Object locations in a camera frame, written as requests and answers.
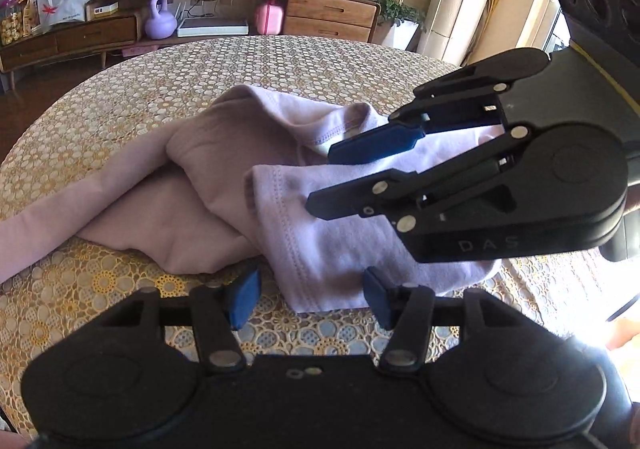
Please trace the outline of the lilac sweatshirt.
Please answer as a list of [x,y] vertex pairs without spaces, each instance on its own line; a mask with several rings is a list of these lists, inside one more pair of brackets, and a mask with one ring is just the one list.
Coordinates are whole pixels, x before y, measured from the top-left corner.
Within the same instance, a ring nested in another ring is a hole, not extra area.
[[1,275],[11,278],[79,237],[140,251],[173,275],[216,273],[263,256],[299,313],[363,307],[368,267],[392,284],[440,294],[495,276],[498,261],[417,263],[381,216],[322,221],[306,211],[312,191],[386,169],[423,171],[499,134],[440,133],[378,163],[329,163],[333,144],[382,123],[364,102],[341,107],[235,86],[197,116],[134,139],[101,169],[5,220]]

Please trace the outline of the pink small case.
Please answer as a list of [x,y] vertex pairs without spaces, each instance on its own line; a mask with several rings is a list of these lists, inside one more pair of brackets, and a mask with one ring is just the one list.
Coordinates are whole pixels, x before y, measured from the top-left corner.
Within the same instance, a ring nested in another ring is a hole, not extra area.
[[276,0],[267,0],[258,5],[255,26],[260,35],[278,35],[282,31],[284,9]]

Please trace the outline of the white flat box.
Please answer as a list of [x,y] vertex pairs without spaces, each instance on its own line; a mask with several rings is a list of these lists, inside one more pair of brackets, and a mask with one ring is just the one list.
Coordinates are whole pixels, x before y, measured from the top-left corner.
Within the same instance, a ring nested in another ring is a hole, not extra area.
[[177,28],[178,38],[195,38],[196,36],[228,36],[248,35],[250,27],[246,20],[221,18],[186,18]]

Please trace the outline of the purple kettlebell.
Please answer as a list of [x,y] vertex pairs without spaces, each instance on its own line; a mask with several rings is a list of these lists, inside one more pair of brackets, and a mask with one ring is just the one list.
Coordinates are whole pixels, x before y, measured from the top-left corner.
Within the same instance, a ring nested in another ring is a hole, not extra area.
[[168,39],[174,34],[178,22],[168,10],[168,0],[151,0],[149,18],[145,21],[144,32],[151,40]]

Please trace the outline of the long wooden TV cabinet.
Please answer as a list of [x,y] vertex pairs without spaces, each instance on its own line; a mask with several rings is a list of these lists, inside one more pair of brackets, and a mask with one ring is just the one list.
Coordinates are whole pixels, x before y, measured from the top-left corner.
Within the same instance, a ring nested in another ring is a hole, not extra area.
[[90,0],[85,18],[34,29],[2,47],[1,72],[119,50],[139,55],[222,36],[303,35],[369,42],[380,8],[370,0]]

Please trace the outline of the white gift bag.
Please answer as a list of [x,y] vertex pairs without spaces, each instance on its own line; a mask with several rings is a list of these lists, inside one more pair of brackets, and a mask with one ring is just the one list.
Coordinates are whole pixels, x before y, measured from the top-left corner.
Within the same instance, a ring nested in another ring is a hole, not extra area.
[[86,20],[85,5],[90,0],[36,0],[40,24],[50,28]]

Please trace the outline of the jar of yellow snacks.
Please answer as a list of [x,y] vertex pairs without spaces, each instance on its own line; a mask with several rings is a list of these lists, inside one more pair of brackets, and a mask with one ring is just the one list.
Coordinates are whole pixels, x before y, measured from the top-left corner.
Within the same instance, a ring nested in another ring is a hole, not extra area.
[[1,45],[8,46],[31,33],[30,23],[25,16],[25,0],[3,0],[1,2]]

